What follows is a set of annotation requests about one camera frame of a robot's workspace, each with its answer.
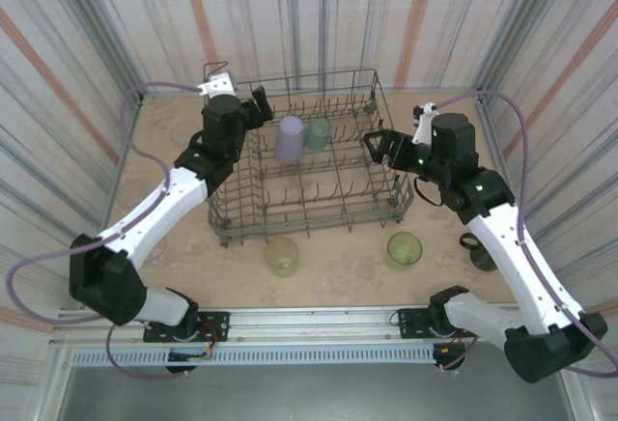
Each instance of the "enclosure wall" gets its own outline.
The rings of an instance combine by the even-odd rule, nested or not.
[[[125,149],[122,90],[73,0],[1,0],[0,271],[94,234]],[[16,288],[53,316],[70,305],[66,260],[27,267]],[[0,418],[20,419],[39,379],[51,326],[0,293]]]
[[[237,79],[377,68],[386,88],[472,86],[522,2],[91,1],[142,78],[195,84],[225,60]]]
[[[513,97],[530,136],[527,223],[573,295],[608,321],[618,346],[618,0],[546,0],[530,14],[513,62],[492,86]],[[503,102],[489,110],[513,188],[521,135]],[[610,369],[599,353],[588,366]],[[595,380],[606,419],[618,379]]]

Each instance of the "dish rack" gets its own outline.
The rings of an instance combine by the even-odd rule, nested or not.
[[[409,177],[374,163],[361,139],[392,127],[376,70],[236,84],[240,98],[250,98],[251,90],[263,85],[274,119],[247,133],[234,173],[209,198],[209,223],[221,245],[298,232],[310,237],[311,231],[339,226],[351,232],[360,223],[378,222],[383,228],[388,221],[402,221],[414,198]],[[321,152],[305,152],[296,164],[279,162],[274,142],[287,115],[306,126],[327,118],[330,144]]]

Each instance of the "translucent green cup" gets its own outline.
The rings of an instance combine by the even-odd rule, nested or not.
[[[264,249],[264,258],[275,275],[289,278],[296,273],[298,248],[288,238],[270,239]]]
[[[386,264],[398,271],[410,268],[423,255],[423,244],[411,233],[397,233],[388,240]]]
[[[305,148],[310,151],[323,151],[330,143],[330,134],[331,126],[327,119],[319,118],[314,120],[305,129]]]

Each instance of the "dark green mug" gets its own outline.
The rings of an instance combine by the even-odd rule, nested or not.
[[[494,271],[497,269],[490,253],[472,233],[464,233],[460,236],[460,246],[470,251],[470,261],[481,271]]]

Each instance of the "tabletop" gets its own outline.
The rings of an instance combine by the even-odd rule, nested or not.
[[[387,93],[395,129],[412,134],[413,105],[441,102],[452,95]],[[202,125],[201,98],[146,98],[134,131],[140,149],[172,165],[190,136]],[[492,167],[473,99],[442,112],[464,113],[476,128],[480,164]],[[129,152],[113,201],[115,223],[162,180],[154,163]],[[423,192],[439,200],[436,187],[421,183]],[[445,288],[461,285],[490,302],[512,302],[499,271],[478,270],[460,247],[467,229],[446,207],[433,207],[416,197],[404,220],[381,228],[379,223],[286,235],[298,246],[298,270],[287,279],[275,276],[264,259],[264,239],[220,245],[208,222],[208,203],[188,213],[154,248],[140,269],[149,287],[172,288],[202,307],[318,307],[426,303]],[[421,259],[405,271],[387,266],[386,244],[398,232],[410,232],[422,243]]]

